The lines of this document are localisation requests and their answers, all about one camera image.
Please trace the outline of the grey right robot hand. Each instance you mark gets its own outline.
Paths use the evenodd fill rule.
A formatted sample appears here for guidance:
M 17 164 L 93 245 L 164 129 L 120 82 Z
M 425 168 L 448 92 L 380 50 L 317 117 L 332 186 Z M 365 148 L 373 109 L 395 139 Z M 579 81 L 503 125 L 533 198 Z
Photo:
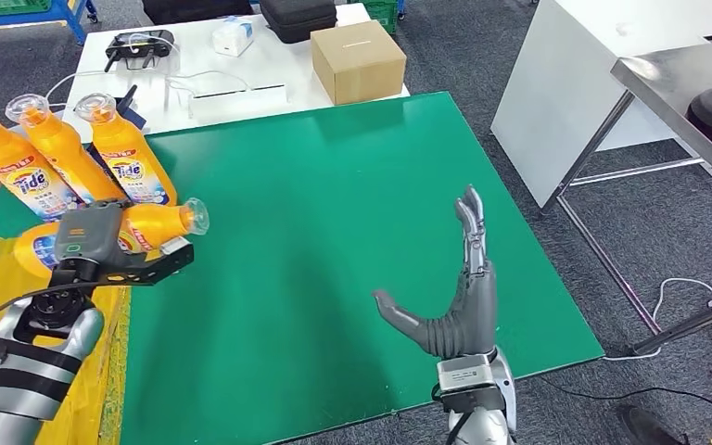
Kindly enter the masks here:
M 488 257 L 482 199 L 469 185 L 454 202 L 463 232 L 463 266 L 449 309 L 437 318 L 419 317 L 398 305 L 388 292 L 372 293 L 381 317 L 425 353 L 449 360 L 491 354 L 496 349 L 496 273 Z

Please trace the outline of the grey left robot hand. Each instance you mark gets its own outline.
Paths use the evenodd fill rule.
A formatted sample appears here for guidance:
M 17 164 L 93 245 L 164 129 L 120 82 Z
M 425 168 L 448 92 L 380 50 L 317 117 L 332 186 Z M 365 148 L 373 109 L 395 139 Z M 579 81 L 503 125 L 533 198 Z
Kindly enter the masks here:
M 115 270 L 126 266 L 127 254 L 119 245 L 124 211 L 129 200 L 109 198 L 65 213 L 60 221 L 54 255 L 58 264 L 85 260 Z

